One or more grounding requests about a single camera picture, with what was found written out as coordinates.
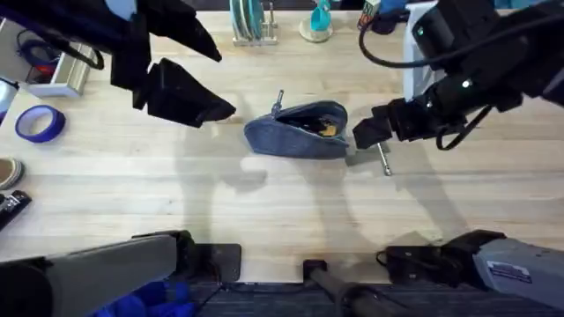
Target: blue cloth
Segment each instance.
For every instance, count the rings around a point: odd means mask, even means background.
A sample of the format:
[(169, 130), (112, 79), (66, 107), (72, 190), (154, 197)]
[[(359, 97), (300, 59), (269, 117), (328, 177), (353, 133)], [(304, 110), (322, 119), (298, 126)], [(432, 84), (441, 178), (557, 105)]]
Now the blue cloth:
[[(174, 299), (167, 300), (167, 290), (174, 287)], [(190, 317), (195, 306), (189, 303), (186, 284), (149, 283), (132, 294), (105, 306), (91, 317)]]

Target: wooden table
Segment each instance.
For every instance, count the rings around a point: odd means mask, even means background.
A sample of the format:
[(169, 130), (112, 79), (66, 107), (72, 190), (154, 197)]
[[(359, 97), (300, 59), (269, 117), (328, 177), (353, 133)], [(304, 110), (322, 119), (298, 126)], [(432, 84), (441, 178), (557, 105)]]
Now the wooden table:
[[(454, 151), (389, 142), (393, 177), (374, 151), (333, 161), (251, 153), (243, 123), (269, 112), (279, 89), (286, 107), (342, 103), (349, 129), (401, 95), (401, 73), (361, 55), (358, 12), (333, 12), (336, 33), (318, 45), (298, 34), (307, 14), (277, 12), (277, 46), (235, 48), (228, 13), (198, 13), (221, 63), (153, 38), (154, 59), (182, 64), (237, 107), (230, 122), (192, 129), (134, 110), (130, 92), (110, 86), (109, 68), (91, 72), (80, 100), (20, 94), (0, 128), (0, 152), (26, 163), (19, 188), (34, 202), (0, 233), (0, 258), (187, 229), (199, 242), (242, 244), (243, 281), (299, 281), (308, 258), (327, 259), (346, 279), (384, 281), (375, 251), (475, 228), (564, 248), (564, 111), (545, 102), (490, 114)], [(398, 30), (367, 44), (400, 60), (402, 38)], [(67, 127), (49, 144), (31, 144), (14, 121), (42, 102), (61, 109)]]

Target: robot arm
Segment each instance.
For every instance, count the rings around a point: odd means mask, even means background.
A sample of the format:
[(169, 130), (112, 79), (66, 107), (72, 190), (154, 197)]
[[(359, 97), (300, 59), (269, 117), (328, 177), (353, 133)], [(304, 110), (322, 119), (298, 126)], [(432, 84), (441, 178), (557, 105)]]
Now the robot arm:
[[(561, 1), (550, 0), (500, 17), (488, 0), (440, 0), (412, 33), (427, 58), (393, 63), (360, 49), (372, 62), (392, 68), (430, 65), (447, 76), (412, 100), (374, 107), (353, 132), (361, 149), (392, 138), (436, 137), (440, 150), (456, 147), (492, 108), (505, 112), (523, 103), (523, 94), (564, 105), (564, 41), (554, 30), (564, 25)], [(471, 122), (466, 115), (480, 110)], [(457, 136), (448, 145), (442, 138)]]
[[(111, 84), (133, 92), (133, 105), (150, 115), (199, 128), (226, 119), (235, 108), (200, 85), (182, 66), (163, 59), (149, 73), (149, 33), (166, 36), (219, 62), (212, 37), (182, 0), (1, 0), (0, 15), (47, 43), (101, 70), (101, 51), (113, 56)], [(96, 61), (70, 42), (94, 49)]]

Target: tape roll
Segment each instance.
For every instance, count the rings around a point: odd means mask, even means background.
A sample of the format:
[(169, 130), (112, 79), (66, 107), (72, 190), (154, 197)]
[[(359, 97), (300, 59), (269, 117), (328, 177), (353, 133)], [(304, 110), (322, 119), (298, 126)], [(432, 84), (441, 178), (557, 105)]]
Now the tape roll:
[[(32, 127), (42, 116), (50, 115), (51, 122), (39, 133), (33, 133)], [(63, 131), (66, 118), (57, 109), (40, 105), (27, 109), (16, 121), (16, 133), (19, 137), (33, 143), (44, 143), (56, 138)]]
[(0, 190), (14, 187), (24, 175), (23, 163), (13, 158), (0, 158)]

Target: cable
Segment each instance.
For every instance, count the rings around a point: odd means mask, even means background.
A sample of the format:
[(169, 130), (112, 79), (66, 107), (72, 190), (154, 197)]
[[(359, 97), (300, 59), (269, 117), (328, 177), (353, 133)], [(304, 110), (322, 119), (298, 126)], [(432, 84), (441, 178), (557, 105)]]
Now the cable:
[(501, 40), (504, 40), (508, 37), (512, 37), (512, 36), (516, 36), (516, 35), (521, 34), (521, 33), (525, 33), (527, 31), (530, 31), (530, 30), (535, 29), (537, 27), (549, 25), (549, 24), (556, 23), (556, 22), (561, 22), (562, 20), (564, 20), (564, 15), (558, 15), (558, 16), (555, 16), (555, 17), (538, 19), (538, 20), (531, 21), (531, 22), (528, 22), (528, 23), (525, 23), (525, 24), (521, 24), (520, 26), (512, 27), (512, 28), (505, 30), (503, 32), (499, 32), (497, 34), (491, 35), (491, 36), (485, 38), (482, 41), (472, 43), (472, 44), (470, 44), (470, 45), (468, 45), (464, 48), (460, 48), (460, 49), (458, 49), (454, 52), (450, 52), (450, 53), (447, 53), (447, 54), (444, 54), (444, 55), (439, 55), (439, 56), (429, 58), (429, 59), (423, 59), (423, 60), (420, 60), (420, 61), (414, 61), (414, 62), (408, 62), (408, 63), (386, 61), (386, 60), (378, 58), (378, 57), (372, 55), (370, 52), (368, 52), (366, 46), (364, 45), (364, 36), (366, 35), (367, 29), (374, 23), (374, 21), (372, 20), (372, 21), (366, 23), (360, 29), (359, 47), (360, 47), (360, 51), (362, 52), (362, 54), (368, 60), (370, 60), (370, 62), (372, 62), (372, 63), (376, 63), (378, 65), (381, 65), (381, 66), (384, 66), (384, 67), (389, 67), (389, 68), (410, 69), (410, 68), (423, 67), (423, 66), (428, 66), (428, 65), (431, 65), (431, 64), (446, 62), (448, 60), (469, 54), (470, 52), (473, 52), (478, 48), (482, 48), (482, 47), (489, 45), (489, 44), (492, 44), (496, 41), (501, 41)]
[(436, 138), (437, 149), (441, 151), (449, 151), (456, 148), (476, 128), (476, 126), (478, 126), (478, 124), (486, 118), (492, 108), (492, 106), (486, 106), (483, 108), (482, 111), (480, 111), (479, 114), (476, 115), (476, 117), (468, 123), (468, 125), (466, 125), (464, 130), (460, 132), (458, 136), (456, 136), (447, 146), (442, 145), (442, 138), (447, 133), (447, 128), (441, 129)]
[[(60, 52), (58, 52), (52, 45), (48, 44), (46, 41), (41, 41), (37, 39), (29, 39), (22, 43), (21, 35), (30, 32), (30, 30), (22, 30), (16, 35), (16, 43), (18, 44), (18, 53), (22, 56), (30, 65), (35, 68), (49, 68), (54, 70), (56, 65), (59, 63)], [(44, 57), (37, 56), (34, 52), (38, 49), (42, 50)]]
[(385, 251), (376, 252), (376, 261), (378, 262), (378, 264), (382, 265), (385, 268), (388, 265), (388, 263), (382, 261), (382, 259), (380, 258), (380, 256), (383, 254), (386, 254), (386, 252)]
[(213, 299), (213, 297), (215, 297), (216, 295), (219, 294), (220, 291), (224, 290), (224, 286), (221, 285), (220, 287), (218, 287), (215, 291), (213, 291), (206, 299), (204, 299), (204, 301), (202, 301), (202, 303), (200, 303), (200, 305), (198, 305), (195, 309), (194, 309), (194, 314), (193, 316), (197, 316), (202, 309), (204, 309), (205, 305)]
[[(21, 34), (26, 33), (26, 32), (32, 32), (29, 29), (26, 30), (22, 30), (18, 33), (18, 35), (16, 36), (16, 42), (18, 43), (18, 47), (19, 50), (21, 51), (22, 45), (25, 45), (21, 43)], [(104, 64), (104, 56), (102, 56), (102, 53), (98, 50), (98, 49), (94, 49), (93, 48), (93, 52), (94, 55), (96, 56), (96, 61), (94, 61), (93, 59), (88, 58), (87, 56), (83, 55), (82, 53), (80, 53), (79, 51), (77, 51), (74, 47), (72, 47), (70, 45), (70, 43), (68, 41), (62, 41), (59, 40), (51, 35), (48, 34), (43, 34), (43, 35), (39, 35), (43, 41), (39, 41), (39, 40), (29, 40), (29, 41), (37, 41), (42, 43), (45, 43), (44, 46), (49, 46), (51, 48), (56, 48), (59, 49), (61, 51), (63, 51), (64, 53), (66, 53), (67, 55), (74, 57), (76, 59), (78, 59), (79, 61), (82, 61), (84, 63), (86, 63), (86, 65), (94, 68), (95, 70), (103, 70), (105, 67)]]

